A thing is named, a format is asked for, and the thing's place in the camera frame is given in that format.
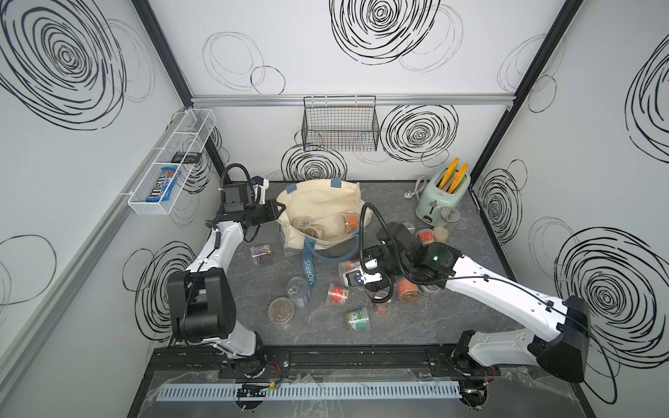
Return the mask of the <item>blue candy bag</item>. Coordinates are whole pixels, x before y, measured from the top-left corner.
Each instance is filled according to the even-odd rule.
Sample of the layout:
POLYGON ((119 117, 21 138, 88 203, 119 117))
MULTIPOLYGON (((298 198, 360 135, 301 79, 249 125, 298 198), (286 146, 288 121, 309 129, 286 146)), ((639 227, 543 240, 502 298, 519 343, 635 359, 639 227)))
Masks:
POLYGON ((176 185, 176 178, 179 177, 178 170, 174 167, 161 167, 158 179, 151 189, 151 192, 145 199, 147 203, 168 202, 171 198, 172 190, 176 185))

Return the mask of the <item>grey label seed jar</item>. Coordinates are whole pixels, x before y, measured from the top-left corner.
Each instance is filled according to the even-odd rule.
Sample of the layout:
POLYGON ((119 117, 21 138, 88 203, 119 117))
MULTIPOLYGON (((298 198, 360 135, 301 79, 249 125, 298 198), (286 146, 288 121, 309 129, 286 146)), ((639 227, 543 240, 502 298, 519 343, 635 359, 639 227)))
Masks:
POLYGON ((297 308, 306 308, 311 298, 311 288, 303 277, 293 277, 287 283, 287 297, 297 308))

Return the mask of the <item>clear purple seed jar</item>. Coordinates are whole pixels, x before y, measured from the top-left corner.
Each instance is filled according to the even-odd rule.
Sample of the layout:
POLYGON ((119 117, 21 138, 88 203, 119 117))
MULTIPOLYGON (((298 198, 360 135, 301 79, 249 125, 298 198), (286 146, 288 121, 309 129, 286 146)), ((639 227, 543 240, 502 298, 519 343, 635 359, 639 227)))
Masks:
POLYGON ((267 264, 273 257, 273 251, 269 244, 252 246, 249 249, 252 262, 256 266, 267 264))

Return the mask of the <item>mint green toaster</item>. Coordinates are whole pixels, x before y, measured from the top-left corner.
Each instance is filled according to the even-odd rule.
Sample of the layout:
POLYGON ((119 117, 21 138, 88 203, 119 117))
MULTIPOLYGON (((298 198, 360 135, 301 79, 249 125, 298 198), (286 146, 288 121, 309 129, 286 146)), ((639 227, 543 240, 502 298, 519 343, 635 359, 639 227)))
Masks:
POLYGON ((441 170, 429 180, 415 211, 416 217, 430 226, 433 226, 435 215, 439 213, 442 207, 458 209, 470 186, 470 174, 467 173, 465 180, 454 194, 449 194, 447 188, 440 190, 438 184, 445 172, 446 169, 441 170))

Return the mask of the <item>black aluminium frame post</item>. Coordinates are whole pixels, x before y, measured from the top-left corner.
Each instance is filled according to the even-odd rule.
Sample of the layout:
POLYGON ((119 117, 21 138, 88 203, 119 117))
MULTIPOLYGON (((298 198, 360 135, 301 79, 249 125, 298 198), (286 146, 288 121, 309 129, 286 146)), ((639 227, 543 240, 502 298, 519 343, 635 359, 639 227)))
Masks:
MULTIPOLYGON (((151 7, 149 1, 146 0, 132 0, 132 5, 137 12, 139 20, 143 24, 148 37, 156 50, 160 62, 167 72, 168 77, 174 87, 174 90, 179 96, 180 102, 183 106, 192 107, 193 94, 186 82, 184 75, 172 53, 172 49, 167 42, 167 38, 160 27, 160 23, 151 7)), ((224 182, 230 181, 230 177, 226 173, 226 165, 223 162, 221 155, 211 139, 207 140, 205 144, 207 154, 212 161, 217 174, 224 182)))

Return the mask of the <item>orange label seed jar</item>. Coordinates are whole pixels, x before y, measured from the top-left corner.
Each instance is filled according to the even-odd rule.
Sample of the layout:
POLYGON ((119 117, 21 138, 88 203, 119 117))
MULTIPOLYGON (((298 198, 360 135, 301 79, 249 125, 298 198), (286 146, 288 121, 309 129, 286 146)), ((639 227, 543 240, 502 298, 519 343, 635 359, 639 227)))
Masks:
POLYGON ((397 292, 398 299, 403 304, 417 302, 423 295, 418 285, 407 279, 397 282, 397 292))

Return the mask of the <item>yellow toast slice left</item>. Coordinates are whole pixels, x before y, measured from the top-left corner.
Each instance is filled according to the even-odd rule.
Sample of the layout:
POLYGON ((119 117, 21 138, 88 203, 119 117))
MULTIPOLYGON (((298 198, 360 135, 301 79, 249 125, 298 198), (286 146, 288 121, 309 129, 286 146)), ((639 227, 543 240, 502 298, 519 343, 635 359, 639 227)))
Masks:
POLYGON ((440 190, 444 190, 448 182, 451 180, 451 178, 455 175, 456 170, 458 169, 460 163, 460 158, 455 158, 447 171, 445 172, 444 176, 440 180, 438 187, 440 190))

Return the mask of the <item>orange barcode label jar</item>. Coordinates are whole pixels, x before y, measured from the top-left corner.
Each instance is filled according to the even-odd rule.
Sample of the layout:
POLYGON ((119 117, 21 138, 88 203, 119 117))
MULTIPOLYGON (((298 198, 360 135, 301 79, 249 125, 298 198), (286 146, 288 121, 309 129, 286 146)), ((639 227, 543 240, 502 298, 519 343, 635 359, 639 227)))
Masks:
POLYGON ((325 240, 327 238, 327 229, 320 225, 310 225, 303 229, 303 233, 316 240, 325 240))

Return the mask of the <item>yellow toast slice right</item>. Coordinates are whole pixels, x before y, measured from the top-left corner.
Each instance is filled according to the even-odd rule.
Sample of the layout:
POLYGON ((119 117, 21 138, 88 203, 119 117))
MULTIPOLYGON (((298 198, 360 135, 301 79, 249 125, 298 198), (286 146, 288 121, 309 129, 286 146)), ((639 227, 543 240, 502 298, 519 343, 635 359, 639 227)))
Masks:
POLYGON ((460 188, 460 185, 463 183, 463 181, 466 178, 467 172, 469 169, 468 164, 464 164, 461 169, 457 172, 456 177, 454 177, 453 182, 449 186, 448 193, 449 194, 454 194, 458 188, 460 188))

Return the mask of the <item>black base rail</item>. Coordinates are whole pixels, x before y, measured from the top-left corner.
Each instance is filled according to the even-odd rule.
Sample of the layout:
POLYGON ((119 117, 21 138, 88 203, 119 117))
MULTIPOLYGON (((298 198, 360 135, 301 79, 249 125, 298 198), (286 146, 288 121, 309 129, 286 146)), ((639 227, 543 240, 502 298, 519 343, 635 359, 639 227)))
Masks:
POLYGON ((213 370, 226 377, 241 377, 244 370, 252 371, 261 364, 278 366, 285 377, 308 370, 344 369, 417 369, 437 377, 458 377, 461 372, 482 377, 514 366, 512 363, 497 363, 493 367, 477 365, 465 359, 456 344, 419 344, 269 345, 238 360, 231 360, 209 346, 174 346, 154 350, 147 368, 151 371, 213 370))

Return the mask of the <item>red label seed jar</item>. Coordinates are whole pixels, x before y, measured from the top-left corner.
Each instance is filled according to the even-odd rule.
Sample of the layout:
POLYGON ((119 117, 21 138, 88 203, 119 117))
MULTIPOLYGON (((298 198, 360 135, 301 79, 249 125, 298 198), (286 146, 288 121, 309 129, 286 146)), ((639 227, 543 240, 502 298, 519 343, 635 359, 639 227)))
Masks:
POLYGON ((349 290, 346 287, 341 287, 335 283, 329 285, 329 290, 326 296, 326 303, 328 305, 345 305, 349 298, 349 290))

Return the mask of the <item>clear plastic cup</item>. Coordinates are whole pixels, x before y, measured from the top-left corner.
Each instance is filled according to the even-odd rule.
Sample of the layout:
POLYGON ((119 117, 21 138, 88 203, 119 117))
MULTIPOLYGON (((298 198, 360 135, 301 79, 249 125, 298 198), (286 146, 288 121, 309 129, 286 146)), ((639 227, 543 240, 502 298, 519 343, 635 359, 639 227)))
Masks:
POLYGON ((434 241, 446 243, 456 230, 456 224, 460 219, 461 214, 456 208, 442 207, 433 222, 434 241))

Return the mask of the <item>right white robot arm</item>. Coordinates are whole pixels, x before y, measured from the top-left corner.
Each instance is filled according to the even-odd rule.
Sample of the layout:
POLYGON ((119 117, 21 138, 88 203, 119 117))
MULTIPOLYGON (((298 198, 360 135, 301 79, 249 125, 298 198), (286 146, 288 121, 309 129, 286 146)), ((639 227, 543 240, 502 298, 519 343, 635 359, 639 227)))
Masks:
POLYGON ((542 294, 478 264, 445 243, 423 246, 403 224, 391 222, 374 247, 359 247, 363 278, 403 278, 483 303, 514 320, 516 331, 462 332, 452 358, 459 369, 533 366, 563 381, 582 383, 591 342, 588 304, 542 294))

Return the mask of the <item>black small device on shelf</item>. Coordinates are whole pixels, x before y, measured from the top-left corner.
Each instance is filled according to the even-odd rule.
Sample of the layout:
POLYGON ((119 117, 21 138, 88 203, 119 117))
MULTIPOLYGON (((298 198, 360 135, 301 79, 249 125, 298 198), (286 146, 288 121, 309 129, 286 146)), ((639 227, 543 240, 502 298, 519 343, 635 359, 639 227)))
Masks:
POLYGON ((172 164, 181 164, 181 165, 196 165, 201 162, 202 153, 194 152, 177 152, 171 159, 172 164))

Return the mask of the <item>clear brown seed jar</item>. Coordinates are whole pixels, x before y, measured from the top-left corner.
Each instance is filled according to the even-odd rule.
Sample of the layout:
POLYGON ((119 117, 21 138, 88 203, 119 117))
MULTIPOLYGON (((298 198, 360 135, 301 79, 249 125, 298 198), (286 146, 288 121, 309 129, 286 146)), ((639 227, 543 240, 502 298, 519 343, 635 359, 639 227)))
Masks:
POLYGON ((294 317, 295 305, 287 297, 274 299, 268 307, 268 318, 274 323, 285 324, 294 317))

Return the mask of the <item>teal green label jar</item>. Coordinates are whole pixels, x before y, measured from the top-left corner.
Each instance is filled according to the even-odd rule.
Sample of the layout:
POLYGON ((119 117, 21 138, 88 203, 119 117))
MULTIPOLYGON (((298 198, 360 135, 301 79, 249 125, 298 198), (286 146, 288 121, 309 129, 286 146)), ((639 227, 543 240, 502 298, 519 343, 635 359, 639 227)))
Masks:
POLYGON ((371 328, 369 311, 358 308, 346 313, 347 327, 351 331, 368 331, 371 328))

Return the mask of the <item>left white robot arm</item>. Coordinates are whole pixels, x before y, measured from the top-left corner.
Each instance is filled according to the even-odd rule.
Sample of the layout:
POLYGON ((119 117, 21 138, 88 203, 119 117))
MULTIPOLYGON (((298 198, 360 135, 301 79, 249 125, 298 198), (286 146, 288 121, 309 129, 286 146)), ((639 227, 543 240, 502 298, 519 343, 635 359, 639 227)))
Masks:
POLYGON ((230 362, 256 364, 263 369, 267 357, 261 337, 237 320, 228 283, 229 265, 250 228, 277 220, 286 206, 267 200, 269 180, 256 176, 248 183, 221 188, 221 207, 206 222, 207 241, 186 269, 168 276, 167 296, 172 336, 189 347, 209 346, 230 362))

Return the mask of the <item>cream canvas tote bag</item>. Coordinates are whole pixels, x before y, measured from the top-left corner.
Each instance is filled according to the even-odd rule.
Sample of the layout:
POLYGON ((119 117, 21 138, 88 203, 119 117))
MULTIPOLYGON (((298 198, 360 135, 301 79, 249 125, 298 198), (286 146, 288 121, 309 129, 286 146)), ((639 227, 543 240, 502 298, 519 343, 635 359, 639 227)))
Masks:
POLYGON ((360 251, 360 232, 369 224, 370 217, 362 215, 364 201, 359 184, 341 179, 313 179, 290 184, 276 198, 286 206, 277 219, 282 231, 283 247, 288 252, 301 253, 301 266, 310 287, 317 284, 315 261, 338 264, 350 261, 360 251), (360 217, 359 229, 341 234, 338 216, 349 212, 360 217), (316 240, 291 225, 294 217, 308 216, 311 225, 327 229, 325 240, 316 240))

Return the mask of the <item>yellow toast slice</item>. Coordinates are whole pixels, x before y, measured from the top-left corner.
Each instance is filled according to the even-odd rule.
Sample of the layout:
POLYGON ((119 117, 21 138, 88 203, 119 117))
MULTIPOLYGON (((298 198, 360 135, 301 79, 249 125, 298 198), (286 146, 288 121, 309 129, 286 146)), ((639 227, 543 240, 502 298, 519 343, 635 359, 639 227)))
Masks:
POLYGON ((460 158, 455 158, 447 171, 445 172, 444 176, 440 180, 438 187, 440 190, 444 190, 448 182, 451 180, 451 178, 455 175, 456 170, 458 169, 460 163, 460 158))
POLYGON ((460 185, 463 183, 463 181, 466 178, 467 172, 469 169, 468 164, 464 164, 461 169, 457 172, 456 177, 454 177, 453 182, 449 186, 448 193, 449 194, 454 194, 458 188, 460 188, 460 185))

